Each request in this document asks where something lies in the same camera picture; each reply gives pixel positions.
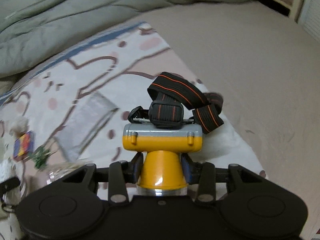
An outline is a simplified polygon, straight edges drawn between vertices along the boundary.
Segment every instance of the blue stripe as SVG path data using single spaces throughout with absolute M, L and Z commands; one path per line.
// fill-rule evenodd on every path
M 81 51 L 93 46 L 93 45 L 96 45 L 96 44 L 99 44 L 99 43 L 103 43 L 103 42 L 107 42 L 107 41 L 110 41 L 110 40 L 113 40 L 115 39 L 117 36 L 120 36 L 122 35 L 123 33 L 126 33 L 128 31 L 131 31 L 135 28 L 137 28 L 139 25 L 143 24 L 145 22 L 139 22 L 135 25 L 131 25 L 129 27 L 125 27 L 125 28 L 122 28 L 122 29 L 119 29 L 119 30 L 110 30 L 110 31 L 106 31 L 104 34 L 101 34 L 102 36 L 100 37 L 97 37 L 95 38 L 94 40 L 92 41 L 89 41 L 88 43 L 85 43 L 84 45 L 80 45 L 79 47 L 76 47 L 74 48 L 73 50 L 69 51 L 68 53 L 66 54 L 63 54 L 61 55 L 59 58 L 57 58 L 56 60 L 48 63 L 47 65 L 43 66 L 43 68 L 41 68 L 39 71 L 37 71 L 33 76 L 31 76 L 27 81 L 29 81 L 31 78 L 35 77 L 36 75 L 42 73 L 43 71 L 46 71 L 48 68 L 51 68 L 53 66 L 55 66 L 56 64 L 70 58 L 70 57 L 73 57 L 75 55 L 77 55 L 78 53 L 80 53 Z M 8 99 L 8 97 L 15 91 L 15 90 L 11 90 L 5 94 L 3 94 L 0 98 L 0 106 L 2 106 L 2 104 Z

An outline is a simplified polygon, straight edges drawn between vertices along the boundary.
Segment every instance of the black strap with orange stripes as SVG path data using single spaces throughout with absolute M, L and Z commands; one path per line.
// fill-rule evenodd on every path
M 193 109 L 193 122 L 201 125 L 204 134 L 223 125 L 219 117 L 222 96 L 202 93 L 183 78 L 162 72 L 149 86 L 148 93 L 153 100 L 149 110 L 141 106 L 133 109 L 128 118 L 130 122 L 135 122 L 134 118 L 144 118 L 158 127 L 176 127 L 183 124 L 184 105 L 188 110 Z

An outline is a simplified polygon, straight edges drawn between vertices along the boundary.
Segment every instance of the purple and yellow box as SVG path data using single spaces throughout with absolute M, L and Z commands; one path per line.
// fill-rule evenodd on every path
M 14 160 L 21 161 L 33 153 L 34 146 L 34 133 L 29 131 L 17 139 L 14 143 L 13 158 Z

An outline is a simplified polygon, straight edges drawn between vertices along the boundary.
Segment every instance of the bed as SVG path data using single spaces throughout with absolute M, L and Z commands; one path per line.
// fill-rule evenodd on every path
M 311 239 L 320 227 L 319 43 L 258 2 L 175 5 L 111 29 L 141 22 L 170 45 L 199 86 L 224 96 L 225 115 L 252 148 L 244 151 L 253 150 L 261 163 L 254 161 L 255 172 L 263 167 L 271 181 L 306 202 L 309 217 L 301 237 Z M 28 72 L 13 89 L 58 57 Z

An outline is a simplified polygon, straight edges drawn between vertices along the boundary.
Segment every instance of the cartoon print blanket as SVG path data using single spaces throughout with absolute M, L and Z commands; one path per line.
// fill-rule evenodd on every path
M 123 128 L 133 108 L 149 108 L 147 88 L 162 71 L 182 76 L 207 91 L 147 23 L 102 32 L 61 53 L 24 85 L 0 98 L 5 158 L 13 152 L 10 127 L 17 116 L 24 116 L 29 120 L 29 130 L 35 133 L 35 148 L 44 144 L 55 152 L 49 164 L 86 159 L 97 167 L 108 167 L 114 161 L 131 160 L 135 153 L 122 147 Z M 184 110 L 185 118 L 192 115 Z M 220 117 L 224 125 L 204 136 L 203 149 L 191 157 L 221 168 L 239 163 L 265 176 L 252 149 L 223 113 Z M 24 177 L 35 175 L 32 160 L 19 165 Z M 217 191 L 221 197 L 226 189 L 222 185 Z M 106 199 L 107 195 L 107 185 L 100 185 L 98 196 Z M 11 220 L 0 220 L 5 240 L 20 238 L 20 229 Z

